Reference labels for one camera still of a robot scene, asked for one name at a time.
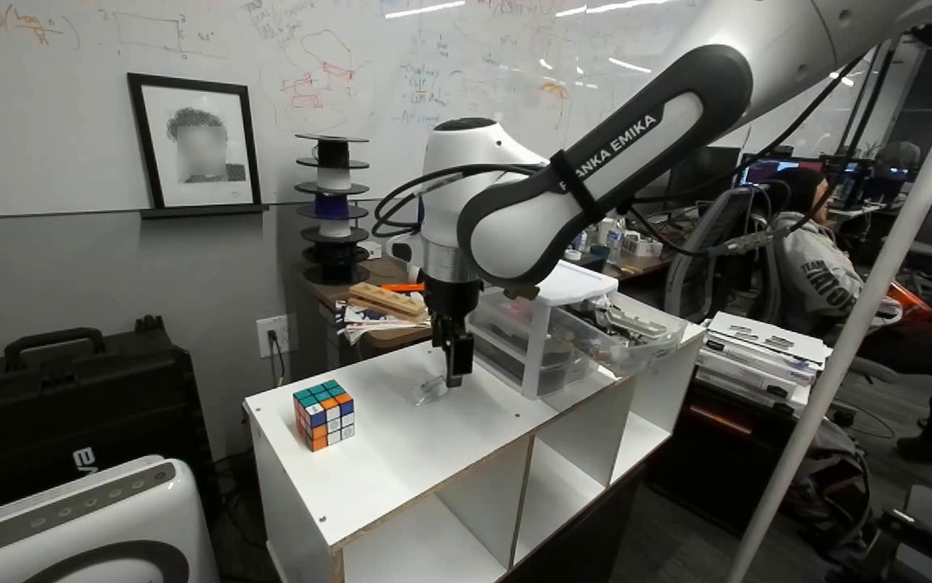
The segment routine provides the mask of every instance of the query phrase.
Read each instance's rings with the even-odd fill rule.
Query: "picture frame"
[[[142,216],[263,211],[243,85],[131,75],[131,96],[154,195]]]

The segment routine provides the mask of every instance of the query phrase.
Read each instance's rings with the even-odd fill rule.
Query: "whiteboard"
[[[565,15],[566,0],[0,0],[0,214],[148,208],[126,71],[245,85],[263,202],[348,134],[374,195],[422,175],[431,127],[494,115],[549,156],[665,66],[703,0]],[[829,146],[840,90],[805,148]],[[763,136],[792,113],[758,121]]]

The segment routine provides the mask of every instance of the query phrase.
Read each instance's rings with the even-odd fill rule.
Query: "equipment case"
[[[0,502],[165,453],[190,463],[208,514],[216,506],[190,357],[160,316],[133,334],[35,334],[0,357]]]

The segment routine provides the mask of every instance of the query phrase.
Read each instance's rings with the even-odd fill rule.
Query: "white robot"
[[[932,42],[932,0],[710,0],[677,59],[590,136],[549,161],[492,121],[455,121],[426,142],[426,173],[527,165],[448,182],[423,202],[423,284],[448,386],[472,369],[463,316],[478,282],[535,289],[570,238],[703,148],[883,40]]]

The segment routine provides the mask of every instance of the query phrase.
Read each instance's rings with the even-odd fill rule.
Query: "electrical outlet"
[[[277,334],[282,352],[291,352],[291,316],[289,315],[277,315],[277,316],[258,320],[258,352],[263,357],[273,357],[268,334]]]

